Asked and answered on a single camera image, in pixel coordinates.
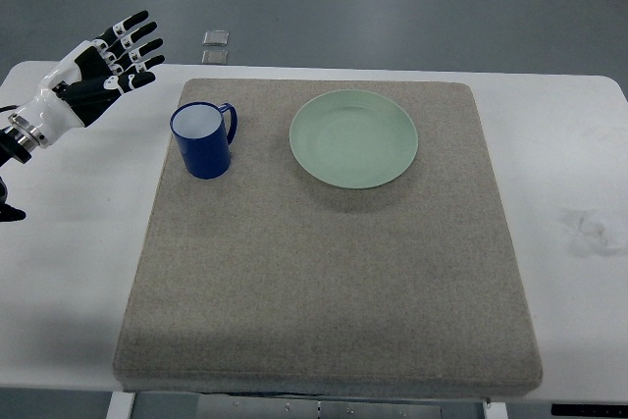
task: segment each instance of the green plate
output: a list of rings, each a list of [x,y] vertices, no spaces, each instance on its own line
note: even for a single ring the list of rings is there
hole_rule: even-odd
[[[366,90],[336,90],[296,113],[290,148],[312,176],[343,188],[390,182],[410,166],[419,139],[401,107]]]

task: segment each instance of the robotic hand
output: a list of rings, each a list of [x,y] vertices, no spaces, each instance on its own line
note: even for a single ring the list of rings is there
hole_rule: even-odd
[[[32,100],[0,108],[0,112],[16,110],[9,117],[10,125],[0,131],[0,167],[12,157],[24,164],[34,148],[54,144],[72,128],[88,127],[122,94],[155,80],[148,70],[163,63],[164,57],[145,58],[163,44],[162,39],[136,44],[157,24],[129,32],[147,18],[148,12],[139,12],[82,42],[41,80]],[[0,179],[0,221],[23,219],[26,214],[7,205],[6,197]]]

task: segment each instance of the mug handle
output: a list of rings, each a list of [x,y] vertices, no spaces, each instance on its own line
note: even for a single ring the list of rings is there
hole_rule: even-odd
[[[227,144],[231,144],[232,141],[234,140],[234,137],[236,137],[236,130],[237,130],[236,109],[231,103],[223,103],[220,107],[218,107],[218,110],[220,111],[220,113],[225,113],[227,110],[229,110],[229,113],[231,115],[232,120],[229,123],[229,131],[227,132]]]

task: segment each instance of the mug rim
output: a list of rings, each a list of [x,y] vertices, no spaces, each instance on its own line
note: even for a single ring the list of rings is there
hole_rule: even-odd
[[[189,108],[189,107],[196,106],[196,105],[204,105],[204,106],[209,106],[209,107],[213,108],[214,110],[216,110],[216,111],[220,114],[220,116],[221,116],[221,121],[222,121],[222,120],[224,120],[224,119],[223,119],[223,113],[220,111],[220,109],[218,108],[218,106],[217,106],[217,105],[214,105],[214,104],[213,104],[213,103],[211,103],[211,102],[195,101],[195,102],[185,103],[185,104],[183,104],[181,107],[178,107],[178,108],[177,108],[177,110],[175,110],[175,111],[173,112],[172,116],[170,117],[170,131],[172,131],[174,135],[176,135],[176,136],[178,136],[178,137],[180,137],[180,138],[182,138],[182,139],[203,139],[203,138],[205,138],[205,137],[211,136],[214,132],[216,132],[216,131],[218,130],[218,129],[215,129],[215,130],[213,130],[213,131],[211,131],[211,132],[209,132],[209,133],[207,133],[207,134],[205,134],[205,135],[203,135],[203,136],[200,136],[200,137],[187,137],[187,136],[184,136],[184,135],[182,135],[182,134],[180,134],[180,133],[178,133],[178,132],[176,132],[176,131],[175,131],[175,127],[173,126],[173,123],[174,123],[175,118],[177,117],[177,115],[178,115],[178,114],[179,114],[182,110],[184,110],[185,108]]]

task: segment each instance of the plate rim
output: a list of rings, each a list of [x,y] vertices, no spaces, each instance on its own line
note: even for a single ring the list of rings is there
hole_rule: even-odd
[[[328,180],[325,179],[321,179],[318,176],[315,176],[314,174],[312,174],[312,172],[310,172],[304,165],[303,163],[299,160],[297,153],[294,152],[294,139],[293,139],[293,128],[294,128],[294,123],[297,121],[299,115],[301,114],[301,112],[308,107],[312,102],[321,99],[322,97],[325,97],[326,95],[330,95],[330,94],[336,94],[336,93],[343,93],[343,92],[362,92],[362,93],[368,93],[371,95],[375,95],[378,98],[384,100],[385,102],[391,104],[394,106],[394,108],[396,108],[397,110],[399,110],[407,119],[407,121],[410,123],[410,125],[412,126],[412,131],[413,131],[413,148],[414,148],[414,152],[412,153],[412,158],[409,160],[409,162],[407,163],[407,165],[403,168],[403,170],[397,174],[396,176],[392,177],[391,179],[388,179],[384,182],[381,183],[377,183],[374,185],[367,185],[367,186],[346,186],[346,185],[342,185],[342,184],[338,184],[338,183],[333,183],[333,182],[328,182]],[[308,100],[307,102],[305,102],[303,105],[301,105],[301,107],[298,109],[298,111],[294,114],[294,117],[292,118],[292,121],[290,122],[290,127],[288,130],[288,140],[289,140],[289,145],[290,145],[290,151],[292,153],[292,156],[294,157],[294,159],[296,160],[296,162],[299,164],[299,166],[301,166],[301,168],[307,172],[310,176],[314,177],[315,179],[327,183],[329,185],[338,187],[338,188],[349,188],[349,189],[365,189],[365,188],[375,188],[381,185],[384,185],[385,183],[389,183],[392,182],[393,180],[395,180],[396,178],[400,177],[405,171],[408,170],[408,168],[412,165],[412,162],[414,162],[414,159],[416,158],[416,154],[419,150],[419,133],[416,129],[416,125],[414,124],[414,121],[412,120],[412,117],[410,117],[410,115],[405,111],[405,109],[403,107],[401,107],[398,103],[396,103],[395,101],[393,101],[392,99],[388,98],[385,95],[382,95],[381,93],[378,92],[374,92],[372,90],[366,90],[366,89],[362,89],[362,88],[339,88],[336,90],[330,90],[327,92],[323,92],[319,95],[317,95],[316,97],[311,98],[310,100]]]

